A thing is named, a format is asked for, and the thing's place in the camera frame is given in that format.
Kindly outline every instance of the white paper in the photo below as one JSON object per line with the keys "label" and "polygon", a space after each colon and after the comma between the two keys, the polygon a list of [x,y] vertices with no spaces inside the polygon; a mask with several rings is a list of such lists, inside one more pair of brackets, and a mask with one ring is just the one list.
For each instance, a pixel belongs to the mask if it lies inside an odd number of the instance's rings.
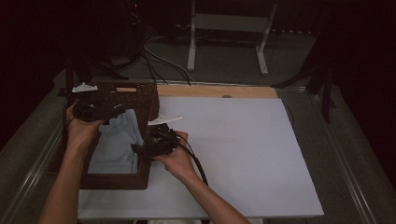
{"label": "white paper", "polygon": [[[209,186],[246,217],[323,215],[280,99],[161,97],[189,133]],[[195,218],[205,212],[159,162],[146,190],[81,190],[78,217]]]}

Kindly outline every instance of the white stand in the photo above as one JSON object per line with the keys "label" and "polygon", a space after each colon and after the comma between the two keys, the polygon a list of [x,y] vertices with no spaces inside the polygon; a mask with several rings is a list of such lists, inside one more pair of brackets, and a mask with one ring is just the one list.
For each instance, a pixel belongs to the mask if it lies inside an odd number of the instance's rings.
{"label": "white stand", "polygon": [[263,76],[268,76],[268,68],[265,62],[263,50],[271,31],[276,8],[277,4],[273,4],[268,18],[201,14],[195,13],[195,0],[192,0],[191,42],[187,70],[193,71],[195,67],[195,29],[262,32],[262,42],[256,47],[256,52],[259,60],[260,73]]}

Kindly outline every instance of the hand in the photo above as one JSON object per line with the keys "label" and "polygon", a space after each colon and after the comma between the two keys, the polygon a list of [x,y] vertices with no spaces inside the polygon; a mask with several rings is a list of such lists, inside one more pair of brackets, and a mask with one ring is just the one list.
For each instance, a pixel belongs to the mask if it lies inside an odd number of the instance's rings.
{"label": "hand", "polygon": [[[188,138],[187,133],[175,131],[180,138],[180,144],[185,147],[187,145],[186,140]],[[198,177],[195,173],[192,165],[191,156],[182,147],[177,147],[171,154],[153,157],[154,160],[160,161],[164,164],[165,169],[169,171],[174,177],[176,177],[183,184],[187,180]]]}
{"label": "hand", "polygon": [[91,145],[92,139],[97,134],[99,126],[105,121],[96,120],[93,122],[85,122],[81,119],[76,119],[73,115],[73,107],[74,105],[71,105],[66,110],[66,118],[69,120],[67,127],[67,148],[81,150],[82,154],[85,156],[89,146]]}

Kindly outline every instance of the brown basket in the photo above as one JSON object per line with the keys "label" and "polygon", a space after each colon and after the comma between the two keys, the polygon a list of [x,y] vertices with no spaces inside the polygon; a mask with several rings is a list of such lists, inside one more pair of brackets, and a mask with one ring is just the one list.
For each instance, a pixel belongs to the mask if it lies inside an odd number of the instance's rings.
{"label": "brown basket", "polygon": [[[141,83],[92,83],[99,90],[115,92],[112,99],[115,105],[126,104],[128,109],[136,113],[139,131],[144,135],[144,143],[149,143],[147,132],[148,121],[158,118],[160,102],[155,84]],[[92,154],[99,140],[99,133],[92,141],[89,153],[84,161],[84,171],[81,178],[81,189],[146,189],[149,181],[150,160],[140,158],[136,174],[87,174]],[[64,159],[65,148],[60,143],[47,171],[48,175],[56,176]]]}

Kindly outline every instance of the blue towel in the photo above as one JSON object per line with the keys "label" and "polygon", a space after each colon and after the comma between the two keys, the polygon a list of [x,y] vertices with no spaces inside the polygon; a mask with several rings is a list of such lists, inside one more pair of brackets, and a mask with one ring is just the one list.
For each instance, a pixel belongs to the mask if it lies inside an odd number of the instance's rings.
{"label": "blue towel", "polygon": [[131,144],[143,145],[136,114],[132,109],[99,127],[101,136],[93,152],[88,174],[134,174],[138,157]]}

